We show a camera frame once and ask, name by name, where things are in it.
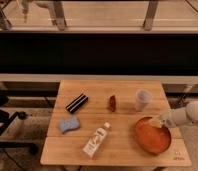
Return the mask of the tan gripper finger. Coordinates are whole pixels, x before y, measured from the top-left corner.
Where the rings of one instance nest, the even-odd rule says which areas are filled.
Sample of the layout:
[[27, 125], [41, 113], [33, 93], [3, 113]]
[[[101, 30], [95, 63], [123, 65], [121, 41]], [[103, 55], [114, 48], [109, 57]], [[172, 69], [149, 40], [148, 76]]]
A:
[[160, 116], [154, 116], [149, 120], [149, 124], [156, 128], [161, 128], [163, 126], [163, 121]]

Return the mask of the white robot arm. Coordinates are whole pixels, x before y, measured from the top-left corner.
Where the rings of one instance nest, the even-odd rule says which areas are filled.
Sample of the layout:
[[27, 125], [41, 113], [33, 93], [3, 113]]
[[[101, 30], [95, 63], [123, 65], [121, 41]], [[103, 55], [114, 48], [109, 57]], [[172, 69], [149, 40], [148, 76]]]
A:
[[198, 101], [191, 101], [185, 107], [171, 109], [161, 115], [152, 117], [149, 124], [156, 128], [162, 126], [174, 128], [186, 124], [198, 125]]

